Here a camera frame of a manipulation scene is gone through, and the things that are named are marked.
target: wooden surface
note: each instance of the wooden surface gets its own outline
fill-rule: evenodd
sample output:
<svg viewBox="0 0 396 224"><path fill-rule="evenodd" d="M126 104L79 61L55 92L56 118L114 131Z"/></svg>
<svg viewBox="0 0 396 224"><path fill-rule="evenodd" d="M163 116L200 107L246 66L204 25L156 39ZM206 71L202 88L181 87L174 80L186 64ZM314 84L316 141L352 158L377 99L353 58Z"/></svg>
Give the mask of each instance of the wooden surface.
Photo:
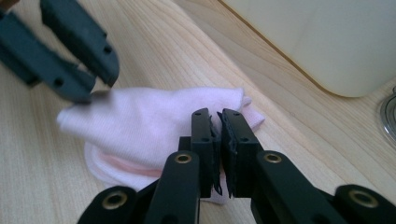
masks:
<svg viewBox="0 0 396 224"><path fill-rule="evenodd" d="M265 149L285 153L331 194L353 183L396 203L396 150L378 109L392 80L365 97L321 90L216 0L80 0L120 57L114 88L243 87L266 121ZM15 10L53 49L73 59L41 24L38 0ZM70 105L45 85L28 89L0 65L0 223L76 223L104 187L88 172L83 141L60 133ZM104 89L98 80L96 89ZM249 200L201 204L201 223L254 223Z"/></svg>

